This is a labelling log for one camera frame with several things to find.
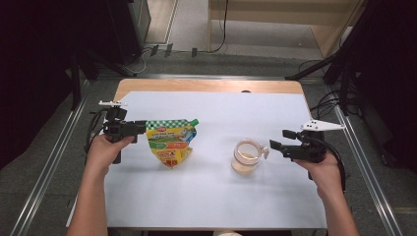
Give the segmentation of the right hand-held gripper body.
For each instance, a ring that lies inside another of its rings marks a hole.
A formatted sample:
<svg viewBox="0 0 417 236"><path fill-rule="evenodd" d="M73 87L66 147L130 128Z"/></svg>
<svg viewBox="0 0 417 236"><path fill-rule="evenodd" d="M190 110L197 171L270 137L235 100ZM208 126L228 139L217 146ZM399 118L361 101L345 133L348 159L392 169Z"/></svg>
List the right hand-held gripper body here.
<svg viewBox="0 0 417 236"><path fill-rule="evenodd" d="M298 160L306 160L314 163L322 162L325 153L330 150L336 154L334 148L324 140L325 131L343 130L342 124L334 124L326 121L312 119L301 126L296 140L300 141L299 146L283 145L285 148L284 157Z"/></svg>

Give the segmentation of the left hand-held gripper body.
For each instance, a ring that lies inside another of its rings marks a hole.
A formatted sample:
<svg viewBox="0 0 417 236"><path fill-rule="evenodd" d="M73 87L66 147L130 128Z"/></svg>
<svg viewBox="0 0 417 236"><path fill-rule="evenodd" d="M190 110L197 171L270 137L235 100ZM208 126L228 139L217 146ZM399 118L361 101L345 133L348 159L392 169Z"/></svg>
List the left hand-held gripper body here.
<svg viewBox="0 0 417 236"><path fill-rule="evenodd" d="M100 101L99 105L105 106L105 122L103 132L110 137L110 142L115 144L126 137L133 137L137 141L137 126L135 122L127 122L125 117L127 110L125 103L120 101Z"/></svg>

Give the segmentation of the yellow spouted pouch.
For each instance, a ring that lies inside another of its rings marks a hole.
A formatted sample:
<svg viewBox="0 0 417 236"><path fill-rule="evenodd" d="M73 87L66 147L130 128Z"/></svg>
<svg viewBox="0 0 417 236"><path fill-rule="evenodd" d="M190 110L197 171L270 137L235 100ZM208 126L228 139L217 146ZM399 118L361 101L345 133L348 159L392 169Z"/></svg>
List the yellow spouted pouch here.
<svg viewBox="0 0 417 236"><path fill-rule="evenodd" d="M147 121L146 135L151 152L168 168L179 165L193 150L190 142L197 135L198 124L198 119Z"/></svg>

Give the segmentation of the clear glass jar hinged lid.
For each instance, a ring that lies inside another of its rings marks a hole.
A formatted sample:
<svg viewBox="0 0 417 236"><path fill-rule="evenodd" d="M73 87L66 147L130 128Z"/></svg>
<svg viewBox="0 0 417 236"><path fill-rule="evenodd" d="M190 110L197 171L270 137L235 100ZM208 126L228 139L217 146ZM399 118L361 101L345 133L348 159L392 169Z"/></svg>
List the clear glass jar hinged lid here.
<svg viewBox="0 0 417 236"><path fill-rule="evenodd" d="M258 166L261 158L267 159L268 155L268 146L245 138L235 146L231 167L239 175L250 175Z"/></svg>

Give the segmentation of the person's right hand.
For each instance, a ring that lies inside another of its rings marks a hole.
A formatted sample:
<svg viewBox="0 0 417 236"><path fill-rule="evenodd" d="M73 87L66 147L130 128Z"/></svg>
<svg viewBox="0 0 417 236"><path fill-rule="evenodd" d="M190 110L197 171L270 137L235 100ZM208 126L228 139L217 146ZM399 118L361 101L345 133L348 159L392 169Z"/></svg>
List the person's right hand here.
<svg viewBox="0 0 417 236"><path fill-rule="evenodd" d="M324 158L320 163L306 160L296 160L296 163L310 172L320 198L324 202L333 202L343 196L340 173L331 153L326 152Z"/></svg>

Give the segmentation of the person's left hand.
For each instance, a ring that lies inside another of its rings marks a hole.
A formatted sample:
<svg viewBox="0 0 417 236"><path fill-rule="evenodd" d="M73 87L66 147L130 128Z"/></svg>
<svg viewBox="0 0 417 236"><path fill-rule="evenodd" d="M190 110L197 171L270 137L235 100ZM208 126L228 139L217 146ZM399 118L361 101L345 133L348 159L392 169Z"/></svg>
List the person's left hand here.
<svg viewBox="0 0 417 236"><path fill-rule="evenodd" d="M133 140L134 138L129 136L119 142L111 143L108 135L95 137L90 145L85 167L85 175L87 178L103 178L118 153Z"/></svg>

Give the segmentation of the black metal stand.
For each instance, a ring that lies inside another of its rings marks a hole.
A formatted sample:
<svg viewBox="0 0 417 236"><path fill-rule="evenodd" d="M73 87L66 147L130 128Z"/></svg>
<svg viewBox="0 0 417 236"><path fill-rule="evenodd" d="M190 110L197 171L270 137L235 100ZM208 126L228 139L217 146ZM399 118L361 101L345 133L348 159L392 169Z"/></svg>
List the black metal stand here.
<svg viewBox="0 0 417 236"><path fill-rule="evenodd" d="M130 74L125 69L119 68L116 64L105 59L92 49L77 49L70 57L73 96L72 110L74 110L81 103L82 99L80 72L83 72L87 80L95 81L98 78L99 72L95 66L95 62L104 65L106 68L111 69L120 76L130 77Z"/></svg>
<svg viewBox="0 0 417 236"><path fill-rule="evenodd" d="M353 77L353 59L352 52L354 44L358 40L361 32L364 30L367 21L373 14L373 10L368 10L368 0L361 0L364 2L356 7L356 12L352 18L356 17L356 23L352 27L349 35L341 43L338 50L336 50L329 57L322 61L308 67L305 70L298 72L295 75L285 77L286 81L300 81L301 79L309 76L310 74L318 71L319 69L328 66L323 80L326 85L333 85L338 79L341 79L340 93L339 93L339 106L344 114L347 114L347 95L350 79Z"/></svg>

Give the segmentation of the black cabinet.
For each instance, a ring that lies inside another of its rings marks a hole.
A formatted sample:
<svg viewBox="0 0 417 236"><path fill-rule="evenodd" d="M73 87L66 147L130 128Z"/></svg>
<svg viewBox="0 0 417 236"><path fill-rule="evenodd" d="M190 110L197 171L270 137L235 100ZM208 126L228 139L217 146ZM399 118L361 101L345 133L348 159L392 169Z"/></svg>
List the black cabinet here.
<svg viewBox="0 0 417 236"><path fill-rule="evenodd" d="M144 51L151 16L148 0L107 0L116 36L117 62L132 63Z"/></svg>

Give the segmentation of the dark curtain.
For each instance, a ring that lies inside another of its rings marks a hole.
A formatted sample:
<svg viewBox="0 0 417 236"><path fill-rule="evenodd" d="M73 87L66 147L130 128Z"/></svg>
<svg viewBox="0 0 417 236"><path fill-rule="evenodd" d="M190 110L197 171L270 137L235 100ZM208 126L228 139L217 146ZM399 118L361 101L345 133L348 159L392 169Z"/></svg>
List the dark curtain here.
<svg viewBox="0 0 417 236"><path fill-rule="evenodd" d="M0 169L75 89L66 70L94 0L0 0Z"/></svg>
<svg viewBox="0 0 417 236"><path fill-rule="evenodd" d="M369 125L392 166L417 173L417 0L370 0L355 61Z"/></svg>

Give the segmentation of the light wooden shelf unit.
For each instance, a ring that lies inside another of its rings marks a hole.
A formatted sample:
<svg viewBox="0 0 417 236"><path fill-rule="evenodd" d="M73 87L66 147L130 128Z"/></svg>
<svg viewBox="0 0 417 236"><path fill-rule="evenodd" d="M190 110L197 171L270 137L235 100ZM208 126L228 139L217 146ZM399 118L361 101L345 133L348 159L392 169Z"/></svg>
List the light wooden shelf unit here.
<svg viewBox="0 0 417 236"><path fill-rule="evenodd" d="M308 25L327 58L367 0L208 0L208 19Z"/></svg>

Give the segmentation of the metal floor rail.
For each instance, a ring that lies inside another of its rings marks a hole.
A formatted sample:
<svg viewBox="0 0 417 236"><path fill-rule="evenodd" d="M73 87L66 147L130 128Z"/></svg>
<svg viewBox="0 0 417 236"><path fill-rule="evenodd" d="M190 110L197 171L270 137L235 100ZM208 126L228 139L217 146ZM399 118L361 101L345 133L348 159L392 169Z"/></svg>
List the metal floor rail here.
<svg viewBox="0 0 417 236"><path fill-rule="evenodd" d="M34 187L25 201L24 207L12 229L12 232L10 233L10 236L27 235L32 220L59 165L63 152L84 110L86 99L87 97L84 95L76 108L70 112L66 123L35 182Z"/></svg>
<svg viewBox="0 0 417 236"><path fill-rule="evenodd" d="M347 169L347 199L363 236L404 236L394 208L384 190L378 168L383 167L367 124L355 115L345 115L338 105L329 113L345 126L341 141L334 145Z"/></svg>
<svg viewBox="0 0 417 236"><path fill-rule="evenodd" d="M133 77L128 76L107 76L107 80L122 80L122 79L190 79L190 80L233 80L233 81L285 81L284 77L265 77L265 76L230 76L230 75L175 75L175 74L141 74ZM323 78L306 77L300 79L298 82L302 84L307 83L323 83Z"/></svg>

